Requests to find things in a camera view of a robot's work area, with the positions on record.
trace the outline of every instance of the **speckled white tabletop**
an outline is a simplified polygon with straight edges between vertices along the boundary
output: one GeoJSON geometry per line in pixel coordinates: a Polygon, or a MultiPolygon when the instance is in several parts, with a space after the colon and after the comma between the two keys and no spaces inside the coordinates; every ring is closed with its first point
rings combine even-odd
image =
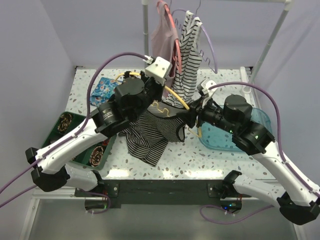
{"type": "MultiPolygon", "coordinates": [[[[115,78],[125,71],[140,72],[140,69],[105,69],[101,77],[115,78]]],[[[85,115],[86,92],[94,69],[78,68],[75,73],[66,111],[85,115]]],[[[219,70],[214,74],[211,70],[200,69],[198,81],[210,78],[216,83],[240,81],[240,71],[237,69],[219,70]]],[[[218,89],[214,100],[223,105],[230,94],[241,95],[241,86],[231,85],[218,89]]],[[[136,179],[136,180],[185,180],[185,179],[223,179],[231,170],[238,170],[251,178],[258,180],[274,180],[270,172],[252,157],[245,153],[210,150],[202,145],[197,137],[187,130],[185,142],[167,145],[156,167],[151,167],[128,153],[126,138],[117,137],[100,174],[103,179],[136,179]]]]}

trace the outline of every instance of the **lavender wall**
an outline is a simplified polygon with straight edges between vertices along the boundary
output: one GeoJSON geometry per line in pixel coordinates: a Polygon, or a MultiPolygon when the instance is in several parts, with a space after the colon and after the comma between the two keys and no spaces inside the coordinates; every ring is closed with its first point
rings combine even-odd
{"type": "MultiPolygon", "coordinates": [[[[28,166],[25,150],[40,147],[65,109],[74,68],[39,0],[0,3],[0,186],[28,166]]],[[[30,173],[0,196],[31,186],[30,173]]],[[[31,194],[0,209],[0,239],[17,240],[31,194]]]]}
{"type": "MultiPolygon", "coordinates": [[[[119,52],[144,52],[141,0],[41,1],[75,65],[96,67],[119,52]]],[[[150,32],[159,21],[156,2],[149,1],[150,32]]],[[[172,0],[171,9],[185,8],[195,13],[198,5],[199,0],[172,0]]],[[[215,46],[219,66],[253,66],[283,8],[282,3],[272,2],[202,0],[198,15],[215,46]]],[[[175,13],[175,17],[183,23],[183,12],[175,13]]],[[[210,57],[204,35],[200,42],[200,47],[210,57]]],[[[143,63],[123,57],[110,66],[143,67],[143,63]]]]}
{"type": "MultiPolygon", "coordinates": [[[[285,153],[314,182],[320,184],[320,3],[297,0],[275,40],[256,83],[280,108],[285,153]]],[[[276,129],[274,109],[260,97],[276,129]]],[[[306,224],[309,240],[320,237],[320,218],[306,224]]]]}

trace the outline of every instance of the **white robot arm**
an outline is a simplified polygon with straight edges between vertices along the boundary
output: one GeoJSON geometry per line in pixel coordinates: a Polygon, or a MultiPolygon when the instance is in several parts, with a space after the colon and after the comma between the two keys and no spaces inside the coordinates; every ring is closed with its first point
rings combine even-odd
{"type": "Polygon", "coordinates": [[[254,180],[233,170],[224,178],[222,191],[227,195],[246,194],[270,203],[297,225],[313,221],[320,214],[319,185],[279,151],[274,136],[263,125],[251,120],[251,112],[252,106],[244,97],[230,95],[223,109],[210,100],[198,113],[198,122],[199,125],[207,122],[232,133],[232,142],[265,166],[281,186],[254,180]]]}
{"type": "Polygon", "coordinates": [[[148,57],[149,66],[141,79],[132,77],[115,88],[108,102],[101,104],[78,127],[42,149],[29,148],[26,158],[33,165],[33,182],[45,192],[61,187],[85,191],[103,185],[97,171],[84,169],[70,159],[94,144],[110,138],[129,127],[154,100],[161,101],[165,77],[171,63],[161,57],[148,57]]]}

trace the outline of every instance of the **blue floral fabric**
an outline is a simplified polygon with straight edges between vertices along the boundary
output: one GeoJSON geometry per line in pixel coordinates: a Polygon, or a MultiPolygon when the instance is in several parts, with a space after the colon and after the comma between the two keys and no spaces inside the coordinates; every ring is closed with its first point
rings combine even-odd
{"type": "Polygon", "coordinates": [[[91,93],[90,104],[98,107],[100,104],[105,103],[114,94],[115,87],[119,84],[114,80],[107,77],[102,77],[91,93]]]}

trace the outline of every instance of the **black and white striped cloth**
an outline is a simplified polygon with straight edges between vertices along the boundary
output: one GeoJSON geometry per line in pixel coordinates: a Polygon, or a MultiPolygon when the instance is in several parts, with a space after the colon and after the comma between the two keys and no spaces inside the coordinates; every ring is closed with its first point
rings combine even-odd
{"type": "MultiPolygon", "coordinates": [[[[178,69],[175,71],[175,77],[171,89],[175,91],[187,104],[192,101],[192,96],[197,87],[197,71],[202,62],[197,46],[200,41],[201,25],[199,17],[193,18],[194,14],[186,12],[184,24],[182,27],[182,36],[179,40],[182,60],[182,73],[178,69]]],[[[166,103],[182,108],[182,104],[169,93],[166,103]]]]}
{"type": "Polygon", "coordinates": [[[138,121],[119,133],[126,137],[129,153],[143,162],[156,166],[168,142],[184,142],[185,123],[177,116],[158,117],[145,111],[138,121]]]}

